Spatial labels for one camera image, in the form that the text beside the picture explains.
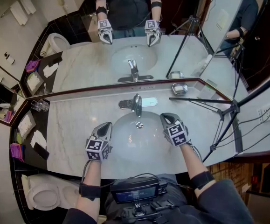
bathroom sink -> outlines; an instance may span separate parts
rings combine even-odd
[[[150,70],[157,63],[157,55],[153,47],[130,45],[123,47],[112,55],[112,71],[120,75],[130,75],[128,60],[136,60],[140,72]]]
[[[142,112],[140,118],[133,112],[121,117],[113,127],[111,143],[112,157],[146,164],[166,159],[170,148],[159,115],[152,112]]]

chrome faucet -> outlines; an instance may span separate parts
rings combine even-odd
[[[136,115],[141,117],[142,115],[142,98],[139,94],[136,94],[133,99],[132,112],[136,111]]]
[[[131,73],[132,73],[133,81],[134,82],[139,81],[139,71],[138,71],[136,61],[135,60],[133,60],[133,61],[128,60],[128,63],[130,65],[130,67],[131,67]]]

display screen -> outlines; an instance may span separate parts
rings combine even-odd
[[[155,189],[156,187],[150,187],[136,191],[120,192],[116,193],[116,197],[120,203],[146,199],[155,196]]]

soap dish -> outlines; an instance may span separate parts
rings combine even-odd
[[[184,77],[185,76],[180,71],[172,71],[168,76],[169,79],[182,79]]]
[[[187,93],[187,85],[186,84],[180,84],[180,83],[174,83],[172,85],[172,90],[175,95],[185,95]]]

black wrist band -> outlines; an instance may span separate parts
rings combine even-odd
[[[153,2],[153,3],[152,3],[152,9],[153,9],[154,7],[160,7],[160,8],[162,8],[162,3],[161,3],[161,2]]]
[[[214,177],[211,175],[210,172],[203,172],[191,179],[193,189],[202,189],[206,184],[210,181],[213,181]]]
[[[79,194],[81,194],[81,197],[86,197],[93,201],[95,198],[101,197],[101,187],[88,186],[84,183],[80,183]]]
[[[238,28],[237,30],[239,32],[239,37],[243,37],[243,30],[241,28]]]
[[[107,15],[107,9],[104,7],[98,7],[96,14],[98,15],[99,13],[105,13]]]

